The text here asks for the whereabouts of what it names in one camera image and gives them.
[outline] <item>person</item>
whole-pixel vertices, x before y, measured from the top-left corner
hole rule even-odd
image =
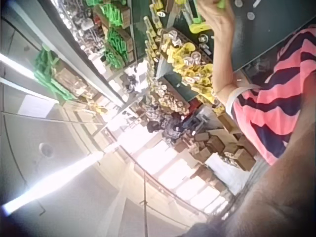
[[[224,220],[222,213],[182,236],[315,236],[315,28],[293,36],[265,85],[238,88],[231,64],[234,14],[225,1],[225,9],[218,1],[197,1],[214,31],[214,92],[272,166],[241,204],[225,210]]]
[[[147,130],[150,133],[164,130],[163,134],[165,138],[175,141],[183,132],[181,116],[178,113],[165,114],[160,121],[149,121],[147,123]]]
[[[201,15],[214,31],[213,90],[262,157],[273,165],[284,153],[316,73],[316,28],[296,33],[280,51],[274,72],[262,87],[237,87],[232,69],[234,13],[227,1],[219,9],[198,1]]]

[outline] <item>green hanging item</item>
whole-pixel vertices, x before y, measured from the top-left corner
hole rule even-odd
[[[103,15],[107,17],[109,22],[115,26],[123,26],[123,15],[114,4],[106,3],[100,5]]]
[[[116,69],[121,69],[125,66],[122,57],[109,44],[105,44],[105,52],[107,62]]]
[[[87,3],[87,6],[95,6],[102,3],[103,1],[102,0],[85,0],[85,2]]]
[[[118,52],[125,63],[129,62],[126,42],[113,27],[108,30],[108,44]]]
[[[64,100],[76,99],[76,97],[58,81],[54,79],[54,67],[59,58],[45,45],[35,59],[34,76],[40,84],[49,88],[52,92],[63,97]]]

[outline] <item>hand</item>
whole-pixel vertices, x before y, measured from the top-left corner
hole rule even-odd
[[[230,0],[225,0],[225,8],[218,8],[219,0],[197,0],[197,9],[206,22],[212,27],[218,42],[233,41],[235,16]]]

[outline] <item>pink and navy striped shirt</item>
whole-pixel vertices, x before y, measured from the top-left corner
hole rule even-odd
[[[262,87],[239,87],[228,98],[226,112],[270,165],[286,149],[300,114],[304,82],[311,74],[316,74],[316,28],[295,34]]]

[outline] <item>ceiling light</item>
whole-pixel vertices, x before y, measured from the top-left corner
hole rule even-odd
[[[73,178],[75,178],[89,166],[99,161],[103,157],[103,154],[103,152],[92,153],[86,158],[79,160],[75,164],[47,176],[18,198],[4,204],[2,206],[2,209],[4,210],[5,214],[9,216],[20,207],[47,194],[50,194],[53,191],[56,191],[57,189],[70,182]]]
[[[29,70],[29,69],[23,67],[22,65],[14,62],[13,60],[7,58],[3,54],[0,54],[0,61],[4,62],[6,65],[10,66],[12,69],[16,70],[20,74],[22,74],[30,79],[37,80],[34,77],[34,74],[31,70]]]

